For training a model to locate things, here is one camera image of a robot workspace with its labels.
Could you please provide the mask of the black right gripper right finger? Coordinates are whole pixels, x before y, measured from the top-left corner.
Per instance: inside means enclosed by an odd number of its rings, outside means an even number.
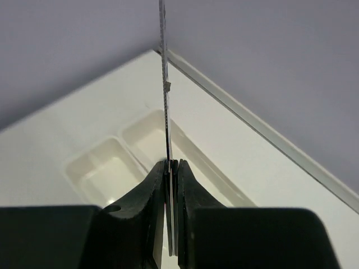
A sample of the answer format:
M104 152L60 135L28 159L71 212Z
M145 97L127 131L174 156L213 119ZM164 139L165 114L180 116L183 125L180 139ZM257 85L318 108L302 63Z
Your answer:
M214 245L210 214L225 208L195 178L189 163L180 160L177 173L177 234L180 268L204 268L205 253Z

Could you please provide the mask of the steel knife dark marbled handle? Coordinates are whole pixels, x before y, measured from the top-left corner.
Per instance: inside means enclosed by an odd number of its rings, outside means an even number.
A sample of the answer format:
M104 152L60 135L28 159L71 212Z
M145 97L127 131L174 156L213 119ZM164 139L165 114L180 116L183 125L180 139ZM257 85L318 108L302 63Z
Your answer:
M159 0L159 21L160 21L160 55L162 61L162 81L163 81L163 103L164 103L164 122L165 122L165 145L166 145L166 189L168 192L168 212L167 218L169 227L169 255L178 256L178 247L176 243L176 219L175 219L175 197L174 197L174 180L173 180L173 157L172 157L172 141L171 141L171 117L169 115L169 92L171 83L168 80L168 49L166 37L166 11L165 1Z

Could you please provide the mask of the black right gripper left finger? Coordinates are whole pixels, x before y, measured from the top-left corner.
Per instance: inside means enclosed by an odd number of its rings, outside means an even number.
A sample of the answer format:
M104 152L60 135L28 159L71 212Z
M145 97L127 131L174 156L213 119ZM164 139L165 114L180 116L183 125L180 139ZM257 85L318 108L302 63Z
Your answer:
M157 162L134 189L95 217L93 268L160 268L166 163Z

